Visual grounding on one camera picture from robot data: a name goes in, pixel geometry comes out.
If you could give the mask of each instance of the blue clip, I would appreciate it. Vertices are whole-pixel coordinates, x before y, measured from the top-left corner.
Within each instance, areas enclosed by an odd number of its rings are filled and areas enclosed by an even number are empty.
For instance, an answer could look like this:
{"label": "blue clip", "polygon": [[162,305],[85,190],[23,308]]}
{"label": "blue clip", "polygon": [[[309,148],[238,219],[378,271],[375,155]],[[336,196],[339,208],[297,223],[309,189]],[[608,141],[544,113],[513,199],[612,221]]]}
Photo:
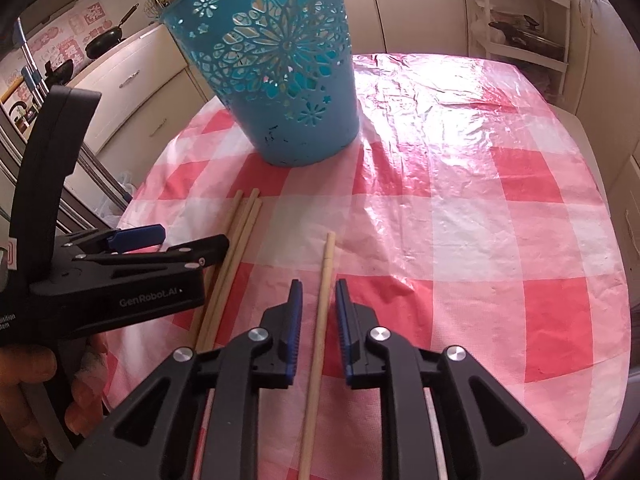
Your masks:
{"label": "blue clip", "polygon": [[107,245],[115,253],[129,253],[145,247],[162,245],[166,232],[160,224],[123,229],[108,238]]}

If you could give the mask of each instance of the pink checkered tablecloth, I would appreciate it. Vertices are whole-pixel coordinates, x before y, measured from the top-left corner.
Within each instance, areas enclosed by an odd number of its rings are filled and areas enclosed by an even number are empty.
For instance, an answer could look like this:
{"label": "pink checkered tablecloth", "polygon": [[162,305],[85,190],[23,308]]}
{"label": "pink checkered tablecloth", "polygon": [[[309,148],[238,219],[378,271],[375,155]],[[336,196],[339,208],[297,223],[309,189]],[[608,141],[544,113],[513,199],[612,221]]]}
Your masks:
{"label": "pink checkered tablecloth", "polygon": [[[159,222],[166,246],[216,233],[242,189],[264,205],[217,343],[256,326],[304,285],[289,390],[263,390],[260,480],[296,478],[322,249],[354,301],[415,345],[465,346],[577,459],[609,447],[628,372],[625,275],[578,148],[512,66],[444,56],[356,56],[361,129],[305,168],[267,165],[217,99],[175,137],[120,225]],[[120,402],[176,347],[192,312],[109,334],[108,400]],[[332,309],[312,473],[380,478],[380,402],[342,376]]]}

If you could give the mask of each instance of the kitchen utensil holder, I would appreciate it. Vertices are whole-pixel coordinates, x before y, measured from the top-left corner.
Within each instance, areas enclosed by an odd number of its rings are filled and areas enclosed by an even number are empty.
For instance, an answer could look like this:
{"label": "kitchen utensil holder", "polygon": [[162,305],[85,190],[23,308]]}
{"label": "kitchen utensil holder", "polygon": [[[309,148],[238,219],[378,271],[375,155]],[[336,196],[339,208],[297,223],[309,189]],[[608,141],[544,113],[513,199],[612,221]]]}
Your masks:
{"label": "kitchen utensil holder", "polygon": [[161,21],[268,163],[312,164],[358,133],[344,0],[177,0]]}

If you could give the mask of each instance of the frying pan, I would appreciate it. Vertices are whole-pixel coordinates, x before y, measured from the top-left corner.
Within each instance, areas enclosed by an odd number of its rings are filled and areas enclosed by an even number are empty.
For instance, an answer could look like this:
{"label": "frying pan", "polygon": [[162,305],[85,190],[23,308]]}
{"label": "frying pan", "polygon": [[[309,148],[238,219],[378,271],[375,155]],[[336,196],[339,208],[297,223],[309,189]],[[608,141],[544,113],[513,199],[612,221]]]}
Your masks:
{"label": "frying pan", "polygon": [[122,25],[136,12],[139,5],[135,4],[131,7],[117,27],[110,28],[89,42],[85,49],[86,56],[89,59],[98,59],[102,54],[105,54],[122,41]]}
{"label": "frying pan", "polygon": [[525,15],[524,17],[529,23],[527,30],[517,28],[507,22],[491,22],[489,27],[501,30],[511,46],[562,61],[564,59],[564,46],[540,36],[537,30],[539,23],[530,16]]}

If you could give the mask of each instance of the kitchen cabinet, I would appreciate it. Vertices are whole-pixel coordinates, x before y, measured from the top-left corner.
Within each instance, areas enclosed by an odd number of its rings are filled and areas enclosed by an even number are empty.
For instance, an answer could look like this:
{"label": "kitchen cabinet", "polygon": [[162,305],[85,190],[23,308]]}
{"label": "kitchen cabinet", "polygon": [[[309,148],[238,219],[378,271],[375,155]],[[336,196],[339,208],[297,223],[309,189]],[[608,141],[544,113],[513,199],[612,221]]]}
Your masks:
{"label": "kitchen cabinet", "polygon": [[[169,141],[212,97],[164,25],[121,43],[69,86],[102,93],[85,143],[115,178],[128,173],[134,186],[144,181]],[[65,185],[93,211],[104,199],[79,165]]]}
{"label": "kitchen cabinet", "polygon": [[203,104],[187,71],[180,72],[122,125],[98,160],[115,176],[127,171],[131,183],[139,187],[165,146]]}
{"label": "kitchen cabinet", "polygon": [[640,52],[608,0],[590,0],[591,44],[577,109],[607,192],[640,136]]}
{"label": "kitchen cabinet", "polygon": [[69,84],[102,94],[84,137],[86,145],[99,153],[142,103],[186,67],[164,26],[152,27],[89,65]]}
{"label": "kitchen cabinet", "polygon": [[629,157],[608,192],[611,221],[625,266],[631,306],[640,304],[640,168]]}
{"label": "kitchen cabinet", "polygon": [[[376,0],[386,52],[466,56],[465,0]],[[351,11],[347,5],[347,14]]]}
{"label": "kitchen cabinet", "polygon": [[344,0],[354,54],[385,51],[385,38],[376,0]]}

